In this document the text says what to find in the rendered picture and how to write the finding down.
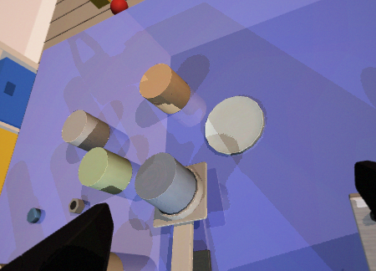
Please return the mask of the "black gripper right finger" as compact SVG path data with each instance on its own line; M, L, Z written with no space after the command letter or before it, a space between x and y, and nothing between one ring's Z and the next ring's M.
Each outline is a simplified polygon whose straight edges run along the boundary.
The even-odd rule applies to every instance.
M356 162L354 183L359 195L376 218L376 162Z

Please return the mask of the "white round dish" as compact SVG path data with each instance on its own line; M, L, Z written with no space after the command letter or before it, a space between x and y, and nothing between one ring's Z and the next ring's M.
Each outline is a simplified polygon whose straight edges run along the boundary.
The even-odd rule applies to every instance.
M205 136L213 149L231 156L253 147L264 125L264 114L256 101L234 96L216 105L208 115Z

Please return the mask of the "dark olive green cylinder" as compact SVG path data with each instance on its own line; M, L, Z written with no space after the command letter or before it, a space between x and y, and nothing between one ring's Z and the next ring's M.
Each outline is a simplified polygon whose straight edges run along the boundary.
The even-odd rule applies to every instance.
M82 159L78 174L82 185L114 195L129 185L132 165L122 156L95 147Z

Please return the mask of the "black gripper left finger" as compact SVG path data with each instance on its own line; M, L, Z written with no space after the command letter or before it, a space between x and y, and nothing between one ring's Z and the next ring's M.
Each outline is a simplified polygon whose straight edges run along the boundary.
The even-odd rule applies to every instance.
M108 203L99 203L0 271L107 271L114 231Z

